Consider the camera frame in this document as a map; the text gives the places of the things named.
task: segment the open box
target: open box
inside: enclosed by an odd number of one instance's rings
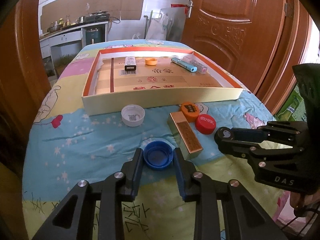
[[[208,67],[206,74],[191,73],[171,63],[172,57],[191,56]],[[136,57],[137,70],[124,72],[125,57]],[[158,58],[147,66],[145,57]],[[119,112],[130,104],[143,108],[170,106],[186,101],[204,103],[235,100],[241,86],[212,60],[189,49],[128,47],[98,52],[82,93],[88,115]]]

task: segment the door handle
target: door handle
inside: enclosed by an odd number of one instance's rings
[[[193,0],[189,0],[189,3],[186,4],[186,6],[188,7],[187,17],[190,18],[191,17],[192,8],[193,8]]]

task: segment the rectangular gold box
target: rectangular gold box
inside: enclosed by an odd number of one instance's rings
[[[184,159],[197,157],[203,148],[183,113],[170,113],[167,123]]]

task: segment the red bottle cap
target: red bottle cap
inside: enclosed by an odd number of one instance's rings
[[[212,134],[216,126],[216,121],[208,114],[201,114],[196,120],[196,128],[203,134]]]

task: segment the stove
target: stove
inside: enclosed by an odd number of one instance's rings
[[[94,23],[94,22],[102,22],[102,21],[109,21],[110,20],[110,14],[108,14],[106,11],[100,11],[92,13],[90,16],[87,16],[85,18],[85,23]]]

